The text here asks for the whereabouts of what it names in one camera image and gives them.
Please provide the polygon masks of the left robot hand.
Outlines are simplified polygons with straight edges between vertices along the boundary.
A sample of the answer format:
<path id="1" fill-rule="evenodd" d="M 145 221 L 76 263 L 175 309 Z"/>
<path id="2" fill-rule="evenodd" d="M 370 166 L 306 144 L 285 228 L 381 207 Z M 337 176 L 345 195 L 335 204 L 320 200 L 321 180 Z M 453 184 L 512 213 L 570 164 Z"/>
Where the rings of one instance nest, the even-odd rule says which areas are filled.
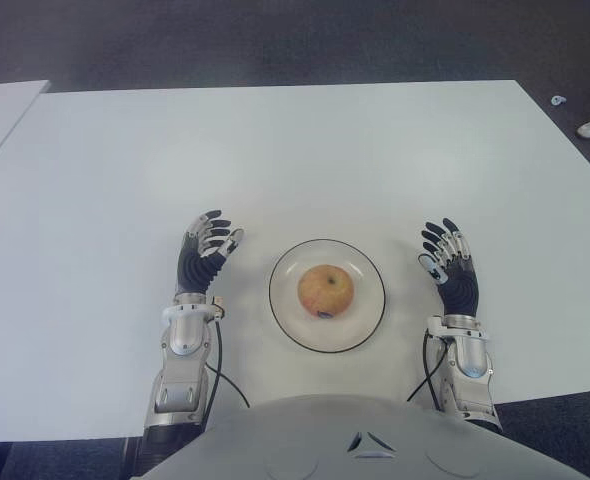
<path id="1" fill-rule="evenodd" d="M 231 230 L 221 210 L 200 215 L 184 233 L 177 263 L 176 294 L 205 295 L 227 258 L 239 247 L 244 230 Z"/>

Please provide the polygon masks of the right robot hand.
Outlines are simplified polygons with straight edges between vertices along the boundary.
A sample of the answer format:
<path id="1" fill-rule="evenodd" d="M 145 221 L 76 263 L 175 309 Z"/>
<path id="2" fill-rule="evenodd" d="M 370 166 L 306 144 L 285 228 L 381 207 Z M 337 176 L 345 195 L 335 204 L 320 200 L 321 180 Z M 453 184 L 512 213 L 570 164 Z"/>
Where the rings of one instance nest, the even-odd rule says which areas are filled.
<path id="1" fill-rule="evenodd" d="M 436 284 L 445 315 L 475 317 L 479 286 L 472 254 L 462 231 L 448 218 L 442 225 L 426 222 L 421 231 L 420 265 Z"/>

